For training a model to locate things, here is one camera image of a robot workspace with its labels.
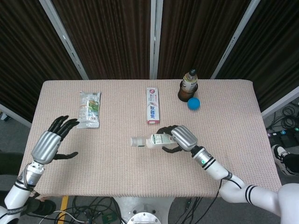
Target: black pants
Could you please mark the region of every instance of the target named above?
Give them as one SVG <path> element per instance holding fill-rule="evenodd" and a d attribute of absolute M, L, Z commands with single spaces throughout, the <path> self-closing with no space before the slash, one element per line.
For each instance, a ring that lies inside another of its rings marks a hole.
<path fill-rule="evenodd" d="M 7 153 L 0 151 L 0 175 L 18 175 L 22 160 L 22 153 Z"/>
<path fill-rule="evenodd" d="M 299 154 L 288 154 L 283 158 L 283 162 L 293 173 L 299 173 Z"/>

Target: table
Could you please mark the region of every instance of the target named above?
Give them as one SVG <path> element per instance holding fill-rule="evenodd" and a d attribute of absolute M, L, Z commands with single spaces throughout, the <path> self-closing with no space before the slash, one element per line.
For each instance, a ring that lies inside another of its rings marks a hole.
<path fill-rule="evenodd" d="M 36 191 L 43 196 L 215 196 L 214 181 L 187 152 L 130 146 L 130 137 L 185 125 L 223 166 L 246 183 L 281 186 L 251 81 L 199 80 L 197 111 L 177 93 L 181 80 L 78 80 L 43 84 L 21 170 L 52 121 L 78 117 L 79 92 L 101 91 L 100 127 L 73 128 L 58 153 L 79 154 L 45 166 Z M 161 123 L 146 123 L 146 87 L 160 94 Z"/>

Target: shoe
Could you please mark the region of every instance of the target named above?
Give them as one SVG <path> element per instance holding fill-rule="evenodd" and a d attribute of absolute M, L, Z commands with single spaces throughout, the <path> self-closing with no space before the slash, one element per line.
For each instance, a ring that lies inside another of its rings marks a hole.
<path fill-rule="evenodd" d="M 285 175 L 298 175 L 296 173 L 293 173 L 292 171 L 290 171 L 288 169 L 288 167 L 284 164 L 283 162 L 283 158 L 290 154 L 287 151 L 285 151 L 285 149 L 283 147 L 281 147 L 280 145 L 273 145 L 271 148 L 272 151 L 272 155 L 274 158 L 275 163 L 278 165 L 278 167 L 280 168 L 280 170 L 285 174 Z"/>

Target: power strip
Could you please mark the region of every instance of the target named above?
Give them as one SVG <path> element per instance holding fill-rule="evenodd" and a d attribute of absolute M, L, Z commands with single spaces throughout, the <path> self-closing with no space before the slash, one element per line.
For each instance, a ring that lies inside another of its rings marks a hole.
<path fill-rule="evenodd" d="M 268 133 L 270 145 L 281 145 L 284 148 L 299 146 L 299 127 Z"/>

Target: plastic bottle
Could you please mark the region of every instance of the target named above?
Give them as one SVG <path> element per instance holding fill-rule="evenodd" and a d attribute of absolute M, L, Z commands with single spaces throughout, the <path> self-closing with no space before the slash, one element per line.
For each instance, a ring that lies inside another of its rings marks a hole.
<path fill-rule="evenodd" d="M 151 134 L 147 137 L 132 137 L 131 146 L 133 147 L 167 147 L 174 148 L 178 146 L 177 142 L 173 140 L 173 137 L 168 134 Z"/>
<path fill-rule="evenodd" d="M 181 82 L 181 86 L 178 92 L 178 98 L 184 102 L 187 102 L 194 96 L 197 87 L 196 70 L 191 69 L 183 77 L 183 81 Z"/>

